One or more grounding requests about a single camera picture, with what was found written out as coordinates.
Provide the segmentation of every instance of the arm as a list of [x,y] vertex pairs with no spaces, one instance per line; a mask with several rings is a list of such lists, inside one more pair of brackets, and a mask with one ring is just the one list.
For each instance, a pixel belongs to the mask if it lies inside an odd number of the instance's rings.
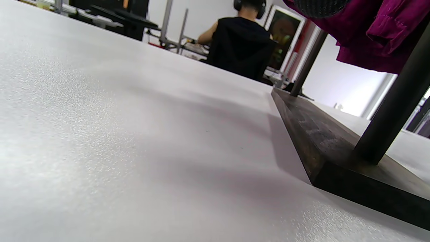
[[215,33],[216,28],[218,27],[218,21],[212,25],[212,27],[199,36],[198,43],[199,44],[209,44],[212,42],[212,35]]

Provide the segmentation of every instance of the picture frame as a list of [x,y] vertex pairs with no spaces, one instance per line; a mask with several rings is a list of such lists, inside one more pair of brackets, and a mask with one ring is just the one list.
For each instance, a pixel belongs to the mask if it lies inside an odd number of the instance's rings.
[[285,9],[277,5],[270,7],[264,28],[270,32],[273,40],[278,45],[269,61],[268,67],[284,72],[305,22],[306,18],[292,9]]

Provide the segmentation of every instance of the desk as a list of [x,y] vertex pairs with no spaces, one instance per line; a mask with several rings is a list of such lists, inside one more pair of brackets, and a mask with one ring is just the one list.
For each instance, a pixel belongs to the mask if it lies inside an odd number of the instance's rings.
[[309,185],[270,86],[15,1],[0,23],[2,241],[429,240]]

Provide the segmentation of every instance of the clothing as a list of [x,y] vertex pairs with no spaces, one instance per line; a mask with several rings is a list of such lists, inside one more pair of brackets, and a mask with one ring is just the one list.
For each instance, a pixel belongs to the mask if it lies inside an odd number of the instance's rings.
[[[284,2],[298,11],[294,0]],[[429,23],[429,13],[429,0],[351,0],[333,17],[310,20],[338,41],[338,61],[399,74]]]
[[259,25],[258,23],[256,23],[255,21],[251,21],[248,19],[244,19],[242,17],[235,17],[235,18],[223,18],[220,19],[222,21],[224,21],[225,23],[229,24],[229,25],[236,25],[236,26],[240,26],[244,29],[248,29],[252,32],[255,32],[263,37],[268,37],[270,38],[270,33],[263,28],[261,25]]

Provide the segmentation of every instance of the headphones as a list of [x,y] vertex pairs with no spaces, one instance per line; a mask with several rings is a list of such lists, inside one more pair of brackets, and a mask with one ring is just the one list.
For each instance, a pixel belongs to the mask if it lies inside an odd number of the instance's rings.
[[[237,11],[240,11],[242,9],[242,0],[234,0],[233,7]],[[263,1],[260,9],[258,10],[257,18],[261,19],[264,15],[264,12],[266,12],[266,0]]]

